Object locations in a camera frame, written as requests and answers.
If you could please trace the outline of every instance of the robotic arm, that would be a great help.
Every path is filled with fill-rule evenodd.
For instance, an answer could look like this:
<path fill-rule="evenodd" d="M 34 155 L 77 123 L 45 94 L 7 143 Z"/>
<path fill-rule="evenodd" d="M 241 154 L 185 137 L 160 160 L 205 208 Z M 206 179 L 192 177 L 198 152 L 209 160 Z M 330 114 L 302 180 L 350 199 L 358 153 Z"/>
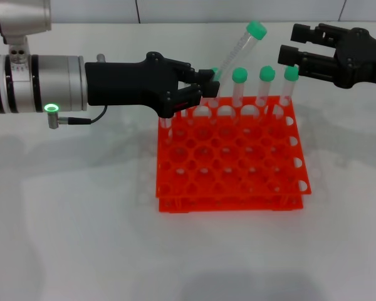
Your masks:
<path fill-rule="evenodd" d="M 0 114 L 47 112 L 49 126 L 91 124 L 96 120 L 58 117 L 87 105 L 145 105 L 159 117 L 216 97 L 212 70 L 149 52 L 140 63 L 95 63 L 82 56 L 41 56 L 29 52 L 27 35 L 51 29 L 50 0 L 0 0 L 0 34 L 9 53 L 0 55 Z M 190 86 L 178 89 L 178 82 Z"/>
<path fill-rule="evenodd" d="M 278 62 L 298 65 L 300 75 L 352 88 L 359 82 L 376 83 L 376 39 L 363 28 L 345 29 L 319 24 L 315 29 L 295 24 L 291 41 L 311 42 L 336 49 L 333 58 L 281 46 Z"/>

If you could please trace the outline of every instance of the white table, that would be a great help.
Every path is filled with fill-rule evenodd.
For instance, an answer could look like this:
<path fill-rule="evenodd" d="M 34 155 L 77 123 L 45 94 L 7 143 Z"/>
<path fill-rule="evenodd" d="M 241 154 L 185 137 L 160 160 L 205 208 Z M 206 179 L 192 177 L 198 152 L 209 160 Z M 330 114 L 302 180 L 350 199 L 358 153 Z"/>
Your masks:
<path fill-rule="evenodd" d="M 281 44 L 333 54 L 290 42 L 293 23 L 266 25 L 244 64 L 247 94 L 268 64 L 279 92 Z M 376 37 L 376 23 L 339 26 Z M 243 28 L 63 24 L 30 46 L 86 61 L 140 61 L 154 50 L 207 68 Z M 110 108 L 95 125 L 58 130 L 44 115 L 0 116 L 0 301 L 376 300 L 376 85 L 301 78 L 294 99 L 314 194 L 286 213 L 158 213 L 149 108 Z"/>

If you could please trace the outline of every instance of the cable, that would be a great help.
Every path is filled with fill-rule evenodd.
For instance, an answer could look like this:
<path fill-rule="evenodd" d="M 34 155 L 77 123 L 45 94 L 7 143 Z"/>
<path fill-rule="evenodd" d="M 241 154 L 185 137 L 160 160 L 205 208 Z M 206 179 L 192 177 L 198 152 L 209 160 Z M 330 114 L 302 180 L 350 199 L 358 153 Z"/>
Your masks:
<path fill-rule="evenodd" d="M 106 114 L 106 111 L 107 111 L 107 105 L 105 105 L 105 108 L 100 113 L 100 115 L 98 117 L 96 117 L 95 119 L 93 119 L 93 120 L 92 119 L 88 119 L 88 118 L 66 117 L 66 119 L 67 119 L 66 123 L 69 124 L 69 125 L 94 124 L 96 121 L 98 121 L 99 119 L 101 119 Z"/>

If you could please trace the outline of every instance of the wall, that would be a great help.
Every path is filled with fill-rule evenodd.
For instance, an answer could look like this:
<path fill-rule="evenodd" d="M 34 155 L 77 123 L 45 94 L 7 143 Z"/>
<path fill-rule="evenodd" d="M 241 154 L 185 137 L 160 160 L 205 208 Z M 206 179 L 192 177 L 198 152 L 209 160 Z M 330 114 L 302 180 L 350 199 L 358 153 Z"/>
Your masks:
<path fill-rule="evenodd" d="M 251 19 L 261 21 L 376 21 L 376 0 L 136 1 L 52 0 L 53 22 L 198 23 L 240 22 Z"/>

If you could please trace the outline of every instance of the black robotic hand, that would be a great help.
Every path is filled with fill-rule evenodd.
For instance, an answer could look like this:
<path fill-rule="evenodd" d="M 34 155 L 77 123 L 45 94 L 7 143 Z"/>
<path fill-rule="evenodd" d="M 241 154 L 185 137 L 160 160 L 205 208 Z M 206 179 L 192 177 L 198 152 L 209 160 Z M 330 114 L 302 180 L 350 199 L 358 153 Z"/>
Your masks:
<path fill-rule="evenodd" d="M 89 105 L 146 105 L 162 118 L 199 105 L 201 97 L 216 97 L 219 82 L 212 70 L 149 52 L 140 63 L 86 63 Z M 190 84 L 178 89 L 178 82 Z"/>
<path fill-rule="evenodd" d="M 281 46 L 278 62 L 298 65 L 300 75 L 333 82 L 340 88 L 352 88 L 359 82 L 376 83 L 376 39 L 366 29 L 319 24 L 312 30 L 310 26 L 295 24 L 291 41 L 336 48 L 330 58 Z"/>

